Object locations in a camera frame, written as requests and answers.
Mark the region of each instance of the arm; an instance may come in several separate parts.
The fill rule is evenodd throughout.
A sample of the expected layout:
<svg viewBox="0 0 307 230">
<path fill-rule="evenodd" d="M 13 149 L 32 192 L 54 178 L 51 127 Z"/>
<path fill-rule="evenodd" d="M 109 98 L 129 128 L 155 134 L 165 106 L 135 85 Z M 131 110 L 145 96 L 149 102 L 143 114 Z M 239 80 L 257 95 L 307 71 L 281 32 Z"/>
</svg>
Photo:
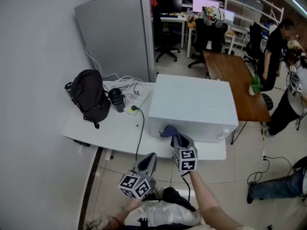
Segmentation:
<svg viewBox="0 0 307 230">
<path fill-rule="evenodd" d="M 283 61 L 281 61 L 281 62 L 279 63 L 278 72 L 277 72 L 277 77 L 280 76 L 280 71 L 282 70 L 282 65 L 283 65 Z"/>
<path fill-rule="evenodd" d="M 136 209 L 142 204 L 142 199 L 130 199 L 130 201 L 124 206 L 124 210 L 118 212 L 114 217 L 110 218 L 109 223 L 104 230 L 115 230 L 124 224 L 125 219 L 131 211 Z"/>
<path fill-rule="evenodd" d="M 307 104 L 307 95 L 306 95 L 306 94 L 303 94 L 303 95 L 302 95 L 302 99 L 303 99 L 303 102 L 304 102 L 305 104 Z"/>
<path fill-rule="evenodd" d="M 234 230 L 242 225 L 228 216 L 220 207 L 214 194 L 196 171 L 190 172 L 201 216 L 206 224 L 216 230 Z"/>
<path fill-rule="evenodd" d="M 271 54 L 272 53 L 269 50 L 266 50 L 265 53 L 264 53 L 264 72 L 263 72 L 263 75 L 262 75 L 264 80 L 266 80 L 268 78 Z"/>
</svg>

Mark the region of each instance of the black backpack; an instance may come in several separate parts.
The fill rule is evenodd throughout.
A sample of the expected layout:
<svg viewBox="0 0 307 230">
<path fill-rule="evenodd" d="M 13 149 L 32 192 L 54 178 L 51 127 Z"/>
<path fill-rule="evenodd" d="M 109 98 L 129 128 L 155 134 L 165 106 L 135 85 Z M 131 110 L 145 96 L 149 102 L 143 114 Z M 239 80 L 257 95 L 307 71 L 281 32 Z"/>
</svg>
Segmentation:
<svg viewBox="0 0 307 230">
<path fill-rule="evenodd" d="M 73 82 L 65 85 L 65 89 L 83 113 L 83 119 L 93 122 L 95 128 L 99 128 L 98 122 L 106 118 L 111 105 L 106 97 L 99 71 L 80 72 Z"/>
</svg>

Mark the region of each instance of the white desk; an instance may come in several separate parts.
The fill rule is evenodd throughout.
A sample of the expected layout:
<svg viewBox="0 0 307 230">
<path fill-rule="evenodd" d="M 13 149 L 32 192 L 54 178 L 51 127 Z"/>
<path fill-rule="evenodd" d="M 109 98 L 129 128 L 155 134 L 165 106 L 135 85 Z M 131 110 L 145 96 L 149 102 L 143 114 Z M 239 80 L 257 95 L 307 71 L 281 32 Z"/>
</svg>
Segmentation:
<svg viewBox="0 0 307 230">
<path fill-rule="evenodd" d="M 192 31 L 195 31 L 195 24 L 194 23 L 188 23 L 188 27 L 189 27 L 189 35 L 188 35 L 187 58 L 190 58 Z M 230 55 L 231 50 L 232 50 L 233 45 L 234 45 L 234 42 L 235 42 L 236 34 L 232 31 L 230 31 L 230 32 L 227 31 L 224 36 L 231 37 L 231 43 L 230 43 L 230 47 L 229 47 L 229 50 L 228 50 L 228 54 Z"/>
<path fill-rule="evenodd" d="M 187 21 L 187 18 L 185 15 L 178 15 L 177 18 L 171 18 L 171 17 L 163 17 L 163 15 L 161 15 L 161 21 L 163 22 L 178 22 L 178 23 L 181 23 L 182 26 L 181 26 L 181 45 L 180 47 L 183 48 L 183 38 L 184 38 L 184 27 L 185 27 L 185 24 L 186 24 L 186 21 Z"/>
<path fill-rule="evenodd" d="M 154 91 L 155 83 L 147 83 Z M 152 99 L 151 94 L 142 106 L 145 116 L 145 125 L 140 143 L 139 153 L 146 155 L 155 152 L 158 157 L 172 158 L 173 148 L 170 139 L 152 137 L 149 134 L 148 113 Z M 141 134 L 143 118 L 141 113 L 131 116 L 127 113 L 118 113 L 111 105 L 109 114 L 105 120 L 99 123 L 96 129 L 93 123 L 83 120 L 80 110 L 75 107 L 70 115 L 62 135 L 89 143 L 91 145 L 107 148 L 110 157 L 112 150 L 127 153 L 135 153 Z M 225 140 L 220 143 L 195 142 L 199 160 L 224 160 L 226 159 Z"/>
</svg>

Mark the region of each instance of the sneaker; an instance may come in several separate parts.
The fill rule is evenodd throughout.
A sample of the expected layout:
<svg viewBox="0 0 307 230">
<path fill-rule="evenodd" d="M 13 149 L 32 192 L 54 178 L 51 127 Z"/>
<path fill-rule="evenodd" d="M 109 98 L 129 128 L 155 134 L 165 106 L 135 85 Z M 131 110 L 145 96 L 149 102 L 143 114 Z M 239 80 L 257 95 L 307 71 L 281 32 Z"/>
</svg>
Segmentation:
<svg viewBox="0 0 307 230">
<path fill-rule="evenodd" d="M 251 197 L 250 195 L 250 188 L 253 186 L 253 184 L 251 184 L 249 187 L 248 187 L 248 197 L 246 199 L 247 203 L 250 205 L 253 201 L 254 201 L 254 198 Z"/>
<path fill-rule="evenodd" d="M 264 135 L 265 135 L 266 138 L 273 138 L 273 137 L 275 137 L 275 136 L 270 135 L 268 129 L 264 131 Z"/>
</svg>

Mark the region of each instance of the office chair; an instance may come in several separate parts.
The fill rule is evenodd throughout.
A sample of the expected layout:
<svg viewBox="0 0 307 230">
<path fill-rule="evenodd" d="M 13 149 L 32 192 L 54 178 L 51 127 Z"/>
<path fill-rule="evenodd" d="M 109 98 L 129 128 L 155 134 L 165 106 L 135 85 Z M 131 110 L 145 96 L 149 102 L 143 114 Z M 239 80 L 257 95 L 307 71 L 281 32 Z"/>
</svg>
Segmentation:
<svg viewBox="0 0 307 230">
<path fill-rule="evenodd" d="M 250 41 L 246 45 L 246 52 L 248 56 L 244 56 L 246 63 L 251 63 L 254 67 L 254 72 L 257 71 L 258 60 L 263 56 L 263 52 L 260 49 L 262 40 L 262 28 L 257 23 L 249 26 Z"/>
<path fill-rule="evenodd" d="M 203 22 L 203 19 L 196 19 L 195 20 L 196 25 L 196 41 L 193 44 L 193 47 L 197 52 L 200 52 L 200 56 L 197 56 L 195 54 L 191 55 L 191 58 L 199 57 L 198 60 L 190 63 L 188 65 L 188 68 L 191 68 L 192 65 L 198 64 L 198 63 L 205 63 L 205 59 L 202 54 L 202 50 L 210 50 L 213 52 L 221 52 L 224 42 L 224 34 L 227 32 L 228 25 L 223 23 L 221 28 L 217 28 L 215 24 L 212 24 L 211 26 L 206 25 Z M 211 41 L 212 43 L 212 49 L 206 49 L 208 41 Z"/>
<path fill-rule="evenodd" d="M 153 24 L 154 43 L 161 46 L 156 49 L 156 51 L 160 51 L 161 53 L 155 61 L 158 62 L 162 55 L 168 54 L 172 56 L 176 62 L 177 56 L 174 55 L 171 50 L 177 50 L 177 52 L 180 53 L 179 48 L 172 48 L 172 46 L 180 43 L 181 34 L 172 31 L 163 32 L 163 23 L 160 18 L 159 10 L 156 7 L 153 8 Z"/>
</svg>

